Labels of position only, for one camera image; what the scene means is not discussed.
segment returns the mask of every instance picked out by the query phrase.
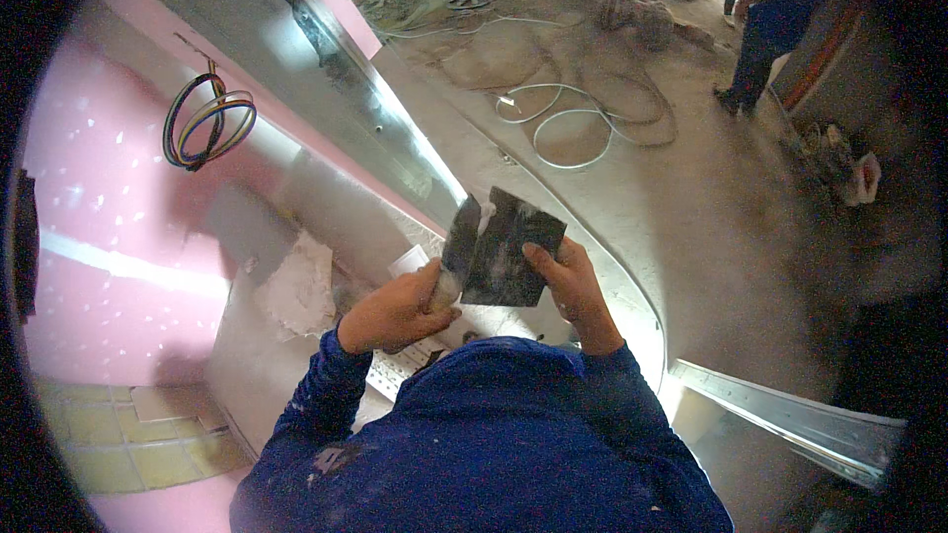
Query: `shoe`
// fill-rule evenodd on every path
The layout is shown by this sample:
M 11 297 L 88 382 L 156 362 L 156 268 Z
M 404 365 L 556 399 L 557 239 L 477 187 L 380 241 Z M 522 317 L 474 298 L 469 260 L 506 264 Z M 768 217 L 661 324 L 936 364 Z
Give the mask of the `shoe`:
M 714 94 L 717 102 L 720 103 L 720 106 L 724 108 L 724 111 L 730 116 L 738 115 L 738 108 L 741 104 L 738 103 L 738 100 L 734 98 L 734 95 L 731 94 L 731 89 L 718 89 L 715 87 L 711 89 L 711 92 Z

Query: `tile floor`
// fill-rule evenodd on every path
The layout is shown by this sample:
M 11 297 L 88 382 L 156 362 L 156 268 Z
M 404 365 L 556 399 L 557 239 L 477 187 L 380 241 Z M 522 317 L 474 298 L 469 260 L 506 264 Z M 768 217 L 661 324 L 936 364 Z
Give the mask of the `tile floor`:
M 140 422 L 128 387 L 37 380 L 40 405 L 87 494 L 161 490 L 248 467 L 230 430 L 194 418 Z

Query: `electrical wire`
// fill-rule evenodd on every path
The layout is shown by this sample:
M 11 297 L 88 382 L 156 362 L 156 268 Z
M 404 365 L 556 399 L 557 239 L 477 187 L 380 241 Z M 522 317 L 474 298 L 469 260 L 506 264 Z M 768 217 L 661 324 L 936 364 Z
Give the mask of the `electrical wire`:
M 207 73 L 197 76 L 185 85 L 184 89 L 181 89 L 181 92 L 174 98 L 172 107 L 168 111 L 168 117 L 165 118 L 165 126 L 161 136 L 165 159 L 175 167 L 181 167 L 186 171 L 197 171 L 208 162 L 219 159 L 233 148 L 236 148 L 250 134 L 254 123 L 257 121 L 257 108 L 253 104 L 253 96 L 245 90 L 227 92 L 224 81 L 217 75 L 213 60 L 207 61 L 207 68 Z M 210 87 L 214 91 L 214 98 L 198 108 L 197 112 L 181 128 L 181 132 L 175 139 L 174 123 L 178 114 L 181 113 L 184 101 L 195 89 L 207 82 L 210 83 Z M 229 138 L 220 142 L 221 135 L 224 132 L 225 112 L 237 108 L 245 110 L 243 120 L 237 125 L 237 129 Z M 196 154 L 189 153 L 185 149 L 188 138 L 195 132 L 197 126 L 211 117 L 214 118 L 214 126 L 207 138 L 207 146 Z
M 497 99 L 497 102 L 494 104 L 494 112 L 496 112 L 497 115 L 500 116 L 500 118 L 504 120 L 504 122 L 506 122 L 507 124 L 526 124 L 527 122 L 530 122 L 532 120 L 539 118 L 539 116 L 543 115 L 544 113 L 547 113 L 553 107 L 553 105 L 555 105 L 555 103 L 559 101 L 560 97 L 563 95 L 563 89 L 569 89 L 569 90 L 575 91 L 576 93 L 579 93 L 580 95 L 585 97 L 587 100 L 592 102 L 592 104 L 594 105 L 594 109 L 579 108 L 579 109 L 563 110 L 562 112 L 554 113 L 550 115 L 549 117 L 547 117 L 542 122 L 540 122 L 540 124 L 537 126 L 537 129 L 534 130 L 533 139 L 531 140 L 531 145 L 533 146 L 534 153 L 536 153 L 537 158 L 539 158 L 539 160 L 542 160 L 546 164 L 550 165 L 551 167 L 556 167 L 557 169 L 580 169 L 582 167 L 587 167 L 597 162 L 598 160 L 602 159 L 603 157 L 606 156 L 606 151 L 609 150 L 609 145 L 611 143 L 613 135 L 618 135 L 621 138 L 624 138 L 626 141 L 634 144 L 637 147 L 659 147 L 659 146 L 668 145 L 674 142 L 675 139 L 677 138 L 677 130 L 673 131 L 671 138 L 668 139 L 667 141 L 664 141 L 661 143 L 647 143 L 647 144 L 640 143 L 636 141 L 634 138 L 623 134 L 622 131 L 619 130 L 619 128 L 616 126 L 616 121 L 619 121 L 625 124 L 635 124 L 635 125 L 650 125 L 650 124 L 657 123 L 659 120 L 665 117 L 665 113 L 668 110 L 666 108 L 666 105 L 668 104 L 668 102 L 665 101 L 665 98 L 662 95 L 662 93 L 657 88 L 655 88 L 654 84 L 652 83 L 645 83 L 636 79 L 631 79 L 631 78 L 627 78 L 627 77 L 619 76 L 619 75 L 613 75 L 613 76 L 617 76 L 621 78 L 625 83 L 638 85 L 640 88 L 645 89 L 646 93 L 650 95 L 651 98 L 655 101 L 656 105 L 659 106 L 659 113 L 649 118 L 645 118 L 641 120 L 636 120 L 629 116 L 620 115 L 618 113 L 612 113 L 606 110 L 605 106 L 603 106 L 599 102 L 598 99 L 590 95 L 585 90 L 579 89 L 572 85 L 566 85 L 564 83 L 538 83 L 536 85 L 522 85 L 520 87 L 515 87 L 514 89 L 508 90 L 503 95 L 492 95 L 493 97 Z M 520 92 L 522 90 L 528 90 L 528 89 L 542 89 L 542 88 L 551 88 L 551 87 L 556 87 L 556 95 L 553 97 L 553 100 L 551 100 L 550 103 L 548 103 L 539 112 L 536 112 L 533 115 L 530 115 L 528 117 L 520 118 L 516 120 L 505 118 L 504 114 L 501 113 L 501 105 L 517 108 L 517 111 L 519 112 L 519 107 L 516 105 L 515 99 L 511 97 L 511 95 L 513 95 L 514 93 Z M 552 160 L 549 160 L 543 157 L 543 155 L 540 154 L 539 148 L 537 146 L 537 143 L 539 142 L 540 130 L 542 130 L 543 127 L 546 124 L 548 124 L 551 120 L 557 117 L 560 117 L 563 115 L 575 114 L 575 113 L 598 114 L 599 117 L 602 118 L 602 120 L 607 125 L 609 125 L 609 136 L 607 136 L 606 138 L 606 145 L 603 147 L 602 151 L 596 154 L 590 160 L 585 160 L 583 162 L 579 162 L 575 164 L 561 164 L 561 163 L 553 162 Z

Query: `left hand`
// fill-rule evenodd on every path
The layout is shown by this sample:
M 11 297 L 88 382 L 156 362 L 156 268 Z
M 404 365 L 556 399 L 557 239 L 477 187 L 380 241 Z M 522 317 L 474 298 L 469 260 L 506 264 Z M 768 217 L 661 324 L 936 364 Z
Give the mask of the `left hand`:
M 450 326 L 461 317 L 459 309 L 449 306 L 426 313 L 440 273 L 441 260 L 435 257 L 356 303 L 339 323 L 339 345 L 350 354 L 401 350 Z
M 747 0 L 738 0 L 734 4 L 734 20 L 739 23 L 744 23 L 747 21 L 747 9 L 750 5 L 747 3 Z

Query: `white cable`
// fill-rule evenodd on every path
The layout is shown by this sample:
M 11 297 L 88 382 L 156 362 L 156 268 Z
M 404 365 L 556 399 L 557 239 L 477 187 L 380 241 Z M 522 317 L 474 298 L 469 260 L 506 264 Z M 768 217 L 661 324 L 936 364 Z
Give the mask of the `white cable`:
M 646 83 L 640 83 L 640 85 L 646 87 L 646 89 L 652 89 L 652 88 L 651 88 L 649 85 L 647 85 Z M 529 116 L 529 117 L 522 118 L 522 119 L 519 119 L 519 120 L 509 120 L 509 119 L 505 118 L 504 115 L 501 113 L 501 104 L 504 104 L 504 105 L 507 105 L 507 106 L 511 106 L 511 104 L 510 104 L 509 102 L 513 102 L 513 98 L 510 97 L 510 95 L 512 95 L 513 93 L 516 93 L 516 92 L 518 92 L 518 91 L 525 90 L 525 89 L 540 89 L 540 88 L 544 88 L 544 87 L 556 87 L 556 88 L 557 88 L 557 91 L 556 91 L 556 95 L 555 95 L 555 97 L 553 98 L 553 100 L 552 100 L 550 103 L 548 103 L 548 104 L 546 105 L 546 107 L 543 108 L 542 110 L 540 110 L 539 112 L 537 112 L 537 113 L 535 113 L 535 114 L 533 114 L 533 115 L 531 115 L 531 116 Z M 598 160 L 602 159 L 602 158 L 606 155 L 606 151 L 609 150 L 609 145 L 610 145 L 611 140 L 612 140 L 612 134 L 617 134 L 617 135 L 621 136 L 622 138 L 626 139 L 627 141 L 629 141 L 630 143 L 634 144 L 634 145 L 637 146 L 637 147 L 645 147 L 645 146 L 648 146 L 648 147 L 657 147 L 658 145 L 666 145 L 666 144 L 671 143 L 671 142 L 673 142 L 673 141 L 675 140 L 675 138 L 674 138 L 674 136 L 673 136 L 673 137 L 671 138 L 671 140 L 668 140 L 668 141 L 666 141 L 666 142 L 664 142 L 664 143 L 658 143 L 658 144 L 656 144 L 656 145 L 643 145 L 643 144 L 641 144 L 641 143 L 635 141 L 633 138 L 631 138 L 631 137 L 629 137 L 629 136 L 625 136 L 624 134 L 622 134 L 622 132 L 619 130 L 619 128 L 616 127 L 616 125 L 613 123 L 613 120 L 622 120 L 623 122 L 627 122 L 627 123 L 630 123 L 630 124 L 642 124 L 642 125 L 646 125 L 646 124 L 654 124 L 654 123 L 658 122 L 659 120 L 662 119 L 662 115 L 659 115 L 658 117 L 655 117 L 655 118 L 652 118 L 652 119 L 648 119 L 648 120 L 633 120 L 632 118 L 627 118 L 627 117 L 622 116 L 622 115 L 619 115 L 619 114 L 617 114 L 617 113 L 612 113 L 612 112 L 607 111 L 607 110 L 606 110 L 605 108 L 603 108 L 602 105 L 599 103 L 599 100 L 597 100 L 595 97 L 593 97 L 592 95 L 590 95 L 590 94 L 589 94 L 588 92 L 586 92 L 585 90 L 579 89 L 579 88 L 574 87 L 574 86 L 572 86 L 572 85 L 566 85 L 566 84 L 564 84 L 564 83 L 538 83 L 538 84 L 536 84 L 536 85 L 521 85 L 521 86 L 519 86 L 519 87 L 515 87 L 514 89 L 508 90 L 506 93 L 504 93 L 504 95 L 494 95 L 494 97 L 497 98 L 497 102 L 494 104 L 494 112 L 496 112 L 497 115 L 500 116 L 500 118 L 501 118 L 502 120 L 504 120 L 504 122 L 506 122 L 507 124 L 525 124 L 525 123 L 527 123 L 527 122 L 530 122 L 531 120 L 537 119 L 539 116 L 543 115 L 544 113 L 547 113 L 547 112 L 550 110 L 550 108 L 559 100 L 560 96 L 563 95 L 563 89 L 570 89 L 570 90 L 573 90 L 573 91 L 579 93 L 580 95 L 583 95 L 584 97 L 586 97 L 586 99 L 590 100 L 590 101 L 595 105 L 595 109 L 594 109 L 594 110 L 590 110 L 590 109 L 563 110 L 562 112 L 554 113 L 553 115 L 551 115 L 551 116 L 548 117 L 547 119 L 543 120 L 543 121 L 537 126 L 537 129 L 534 130 L 534 135 L 533 135 L 533 139 L 531 140 L 531 145 L 533 145 L 534 153 L 536 153 L 536 155 L 537 155 L 537 157 L 539 158 L 539 160 L 542 160 L 543 162 L 545 162 L 546 164 L 550 165 L 551 167 L 556 167 L 557 169 L 580 169 L 580 168 L 582 168 L 582 167 L 589 166 L 589 165 L 593 164 L 594 162 L 597 162 Z M 540 129 L 542 129 L 542 127 L 543 127 L 544 125 L 546 125 L 546 123 L 549 122 L 551 119 L 553 119 L 553 118 L 555 118 L 555 117 L 558 117 L 558 116 L 561 116 L 561 115 L 568 114 L 568 113 L 597 113 L 597 114 L 599 114 L 599 117 L 601 117 L 601 118 L 603 119 L 603 121 L 606 122 L 606 124 L 609 125 L 609 136 L 606 137 L 606 145 L 603 147 L 602 151 L 601 151 L 599 154 L 597 154 L 595 157 L 593 157 L 592 159 L 590 159 L 590 160 L 586 160 L 586 161 L 584 161 L 584 162 L 580 162 L 580 163 L 572 164 L 572 165 L 564 165 L 564 164 L 560 164 L 560 163 L 557 163 L 557 162 L 552 162 L 551 160 L 548 160 L 548 159 L 546 159 L 545 157 L 543 157 L 543 155 L 541 155 L 541 154 L 539 153 L 539 148 L 537 148 L 537 142 L 538 142 L 538 140 L 539 140 L 539 132 L 540 132 Z

